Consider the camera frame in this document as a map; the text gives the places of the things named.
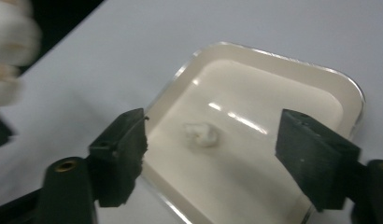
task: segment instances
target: white table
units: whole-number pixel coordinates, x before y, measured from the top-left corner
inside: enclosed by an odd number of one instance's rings
[[[354,142],[361,161],[383,159],[383,0],[106,0],[22,78],[1,109],[19,135],[0,149],[0,204],[40,187],[54,161],[87,145],[120,113],[147,107],[178,68],[207,45],[228,41],[339,70],[366,96]],[[350,223],[345,211],[310,223]],[[178,223],[143,180],[101,223]]]

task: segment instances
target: white surface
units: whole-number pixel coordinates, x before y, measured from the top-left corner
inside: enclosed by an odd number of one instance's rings
[[[144,176],[193,223],[300,224],[311,203],[275,156],[282,109],[349,137],[362,105],[342,74],[220,43],[182,67],[149,109]],[[193,144],[185,122],[208,122],[219,143]]]
[[[22,78],[23,98],[2,109],[19,136],[0,149],[0,204],[38,188],[52,162],[85,156],[111,120],[148,106],[192,52],[218,41],[348,74],[367,101],[354,142],[364,149],[362,161],[383,159],[383,0],[106,0]],[[146,204],[148,194],[139,192],[134,197]],[[311,223],[350,223],[349,208],[314,215]],[[149,223],[152,211],[130,223]]]

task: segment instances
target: white plastic tray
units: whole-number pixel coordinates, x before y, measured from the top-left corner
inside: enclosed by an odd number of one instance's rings
[[[219,43],[194,55],[148,112],[144,176],[191,223],[302,223],[311,203],[275,157],[281,110],[349,138],[362,91],[334,70]],[[185,123],[220,134],[198,147]]]

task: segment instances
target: white tray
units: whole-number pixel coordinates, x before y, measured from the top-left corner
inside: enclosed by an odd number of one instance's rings
[[[275,157],[281,110],[350,138],[360,88],[332,69],[228,43],[194,56],[149,109],[143,175],[186,222],[305,222],[311,203]],[[214,127],[219,143],[191,143],[183,124],[194,122]]]

